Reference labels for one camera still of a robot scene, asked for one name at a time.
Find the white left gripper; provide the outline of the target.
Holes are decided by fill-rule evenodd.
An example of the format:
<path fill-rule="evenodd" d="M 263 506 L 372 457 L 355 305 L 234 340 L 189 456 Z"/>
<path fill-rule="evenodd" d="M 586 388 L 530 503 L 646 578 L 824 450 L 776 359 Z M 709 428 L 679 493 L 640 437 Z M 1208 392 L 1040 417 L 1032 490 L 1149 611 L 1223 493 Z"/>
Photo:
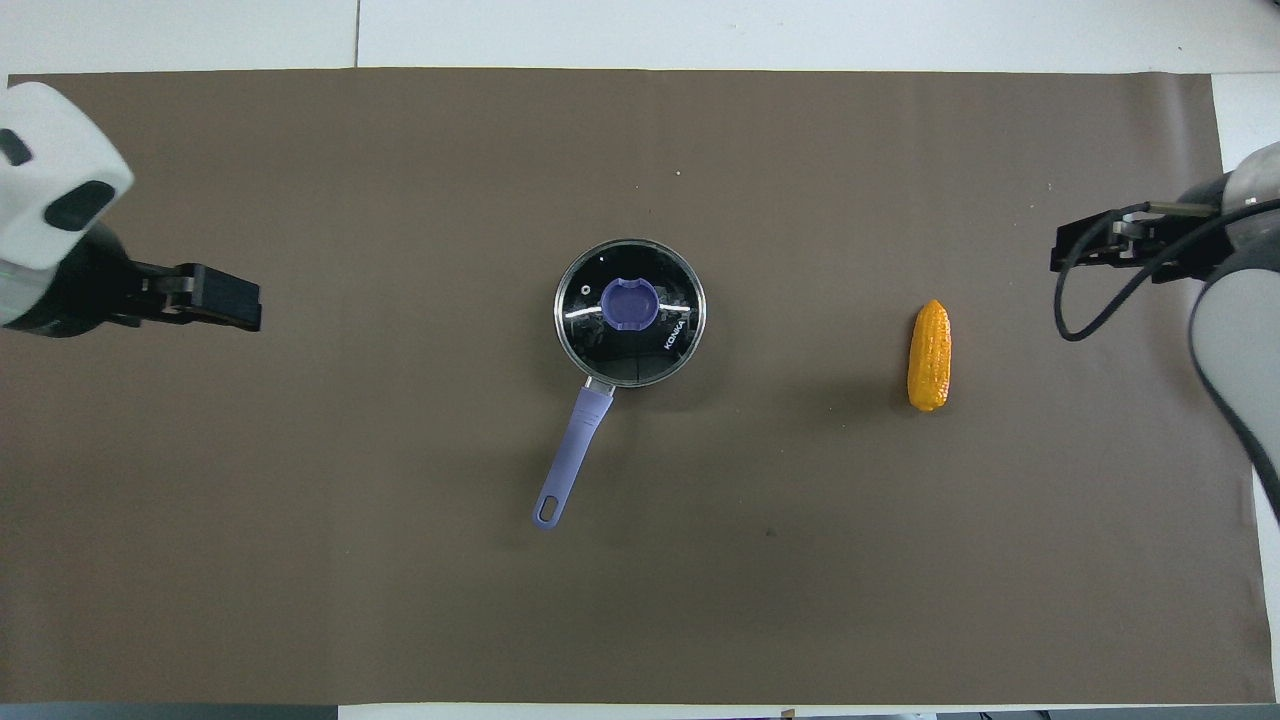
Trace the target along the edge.
<path fill-rule="evenodd" d="M 261 329 L 260 287 L 200 263 L 147 278 L 161 299 L 134 299 L 127 315 L 142 275 L 102 223 L 134 183 L 123 156 L 76 104 L 40 82 L 3 91 L 1 128 L 3 328 L 47 338 L 140 320 Z"/>

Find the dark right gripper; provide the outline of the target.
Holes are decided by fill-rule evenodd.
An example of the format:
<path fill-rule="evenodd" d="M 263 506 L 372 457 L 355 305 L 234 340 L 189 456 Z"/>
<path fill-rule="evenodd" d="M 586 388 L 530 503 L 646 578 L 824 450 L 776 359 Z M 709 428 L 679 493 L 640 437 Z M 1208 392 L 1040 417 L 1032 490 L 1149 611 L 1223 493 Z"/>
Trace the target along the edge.
<path fill-rule="evenodd" d="M 1178 197 L 1181 204 L 1210 205 L 1219 211 L 1222 206 L 1222 196 L 1231 172 L 1221 174 L 1183 192 Z M 1074 266 L 1112 266 L 1135 268 L 1143 266 L 1151 259 L 1149 243 L 1129 240 L 1125 231 L 1116 231 L 1117 223 L 1124 225 L 1128 217 L 1147 213 L 1149 205 L 1129 205 L 1083 218 L 1076 222 L 1060 225 L 1055 236 L 1055 246 L 1050 252 L 1050 270 L 1062 273 Z M 1212 217 L 1170 217 L 1165 215 L 1155 223 L 1155 242 L 1158 250 L 1181 241 L 1192 231 L 1199 229 Z M 1080 252 L 1074 263 L 1068 263 L 1073 258 L 1073 249 Z M 1206 281 L 1221 263 L 1233 252 L 1233 245 L 1225 229 L 1216 229 L 1203 238 L 1189 243 L 1175 258 L 1161 264 L 1149 281 L 1153 284 L 1164 284 L 1181 279 Z"/>

